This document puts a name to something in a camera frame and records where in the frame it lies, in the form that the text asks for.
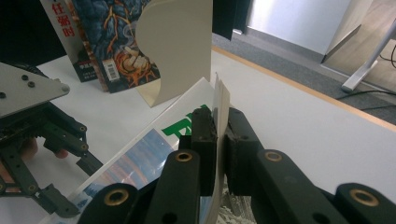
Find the floor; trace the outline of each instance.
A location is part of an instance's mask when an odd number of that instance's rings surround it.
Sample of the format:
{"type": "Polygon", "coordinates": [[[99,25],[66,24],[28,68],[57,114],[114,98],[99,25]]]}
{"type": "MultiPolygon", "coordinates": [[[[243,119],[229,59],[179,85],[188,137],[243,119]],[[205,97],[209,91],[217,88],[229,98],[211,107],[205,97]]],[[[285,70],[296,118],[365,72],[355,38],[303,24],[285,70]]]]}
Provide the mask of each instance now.
{"type": "MultiPolygon", "coordinates": [[[[369,59],[395,19],[396,1],[374,0],[359,31],[323,65],[351,76],[369,59]]],[[[390,58],[395,45],[396,40],[391,39],[381,55],[390,58]]],[[[381,89],[396,92],[396,68],[389,61],[378,57],[377,65],[364,81],[381,89]]]]}

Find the brass screw insert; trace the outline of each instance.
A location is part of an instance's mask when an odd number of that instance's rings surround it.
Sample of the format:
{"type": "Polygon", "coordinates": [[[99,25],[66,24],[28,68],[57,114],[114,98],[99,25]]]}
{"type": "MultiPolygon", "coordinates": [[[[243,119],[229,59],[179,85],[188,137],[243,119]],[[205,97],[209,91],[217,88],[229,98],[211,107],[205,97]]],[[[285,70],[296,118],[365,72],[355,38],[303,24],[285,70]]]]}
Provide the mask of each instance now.
{"type": "Polygon", "coordinates": [[[358,203],[375,207],[379,205],[379,200],[370,192],[362,189],[352,189],[349,192],[350,196],[358,203]]]}
{"type": "Polygon", "coordinates": [[[108,206],[117,206],[124,203],[129,197],[126,189],[113,189],[105,196],[105,204],[108,206]]]}

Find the book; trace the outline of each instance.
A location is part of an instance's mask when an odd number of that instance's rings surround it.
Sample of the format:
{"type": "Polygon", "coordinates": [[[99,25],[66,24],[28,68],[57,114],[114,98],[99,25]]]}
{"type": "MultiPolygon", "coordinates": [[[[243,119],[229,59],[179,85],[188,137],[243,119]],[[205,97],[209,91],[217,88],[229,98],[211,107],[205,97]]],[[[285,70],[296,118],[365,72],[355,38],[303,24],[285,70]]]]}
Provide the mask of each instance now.
{"type": "Polygon", "coordinates": [[[97,79],[92,61],[78,33],[77,25],[67,10],[64,0],[40,0],[40,2],[76,70],[78,79],[81,82],[97,79]]]}
{"type": "Polygon", "coordinates": [[[96,57],[93,55],[90,42],[88,41],[87,35],[84,32],[84,28],[82,27],[81,20],[78,17],[78,14],[74,8],[73,2],[72,2],[72,0],[64,0],[64,2],[66,4],[72,18],[73,18],[73,21],[75,22],[75,24],[77,26],[79,36],[82,40],[82,44],[84,45],[84,48],[87,51],[88,57],[91,60],[93,70],[95,71],[96,76],[99,80],[99,83],[101,84],[102,90],[108,91],[107,85],[105,83],[105,79],[103,78],[103,74],[99,68],[99,64],[96,60],[96,57]]]}
{"type": "Polygon", "coordinates": [[[155,62],[135,40],[135,27],[148,1],[72,0],[110,93],[160,78],[155,62]]]}

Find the white table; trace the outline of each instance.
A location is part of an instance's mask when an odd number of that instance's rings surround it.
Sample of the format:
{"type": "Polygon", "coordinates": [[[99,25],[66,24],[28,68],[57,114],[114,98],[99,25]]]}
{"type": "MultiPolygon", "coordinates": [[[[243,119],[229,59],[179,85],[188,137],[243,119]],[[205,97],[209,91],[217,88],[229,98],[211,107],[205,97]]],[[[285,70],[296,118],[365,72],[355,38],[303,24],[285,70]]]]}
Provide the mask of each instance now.
{"type": "MultiPolygon", "coordinates": [[[[102,162],[175,100],[149,108],[136,90],[104,93],[97,81],[80,83],[65,57],[39,68],[71,87],[53,103],[87,125],[90,151],[102,162]]],[[[287,153],[315,185],[334,192],[341,183],[358,182],[396,202],[396,126],[220,49],[212,53],[211,73],[223,80],[264,147],[287,153]]],[[[58,160],[42,143],[27,165],[41,188],[53,183],[69,195],[88,176],[77,158],[58,160]]],[[[1,223],[37,223],[45,215],[30,199],[0,199],[1,223]]]]}

